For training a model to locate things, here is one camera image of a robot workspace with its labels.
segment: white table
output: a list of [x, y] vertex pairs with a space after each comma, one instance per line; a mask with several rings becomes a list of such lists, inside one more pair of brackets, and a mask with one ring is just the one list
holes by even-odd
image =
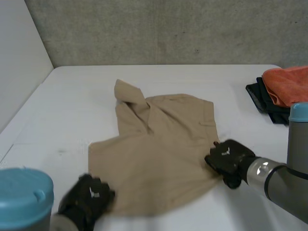
[[[187, 93], [210, 100], [221, 140], [236, 139], [256, 155], [286, 162], [288, 128], [274, 125], [245, 90], [273, 65], [74, 66], [52, 71], [0, 134], [0, 168], [32, 167], [54, 181], [59, 201], [88, 171], [88, 144], [118, 134], [113, 88], [122, 79], [145, 97]], [[308, 225], [246, 184], [223, 183], [194, 202], [153, 218], [104, 217], [96, 231], [289, 231]]]

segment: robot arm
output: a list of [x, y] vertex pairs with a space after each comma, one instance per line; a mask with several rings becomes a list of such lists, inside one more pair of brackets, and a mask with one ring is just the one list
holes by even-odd
[[299, 152], [298, 142], [296, 145], [289, 142], [287, 165], [256, 157], [251, 150], [233, 140], [216, 144], [205, 161], [223, 176], [228, 187], [235, 189], [244, 180], [273, 203], [308, 223], [308, 178], [306, 173], [299, 171], [300, 168], [291, 164], [299, 162], [302, 166], [307, 163], [304, 162], [307, 155]]
[[114, 197], [107, 183], [83, 175], [61, 201], [59, 212], [51, 217], [50, 231], [93, 231], [95, 221]]

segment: orange towel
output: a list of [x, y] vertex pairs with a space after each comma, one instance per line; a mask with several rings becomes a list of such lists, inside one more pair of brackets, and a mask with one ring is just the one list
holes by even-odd
[[270, 69], [262, 78], [275, 105], [291, 107], [294, 103], [308, 102], [308, 66]]

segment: beige shirt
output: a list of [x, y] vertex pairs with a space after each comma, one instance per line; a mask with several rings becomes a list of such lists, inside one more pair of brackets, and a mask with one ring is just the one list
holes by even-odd
[[145, 99], [121, 80], [115, 97], [119, 136], [89, 147], [90, 173], [116, 192], [112, 214], [161, 214], [216, 185], [204, 161], [219, 141], [212, 102], [186, 94]]

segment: folded clothing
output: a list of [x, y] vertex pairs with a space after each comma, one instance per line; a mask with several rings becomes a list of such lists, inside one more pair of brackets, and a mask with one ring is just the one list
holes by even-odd
[[294, 103], [308, 102], [308, 66], [270, 69], [262, 78], [275, 105], [291, 107]]
[[274, 105], [261, 77], [257, 83], [247, 85], [246, 90], [260, 113], [267, 113], [274, 124], [289, 124], [290, 108]]

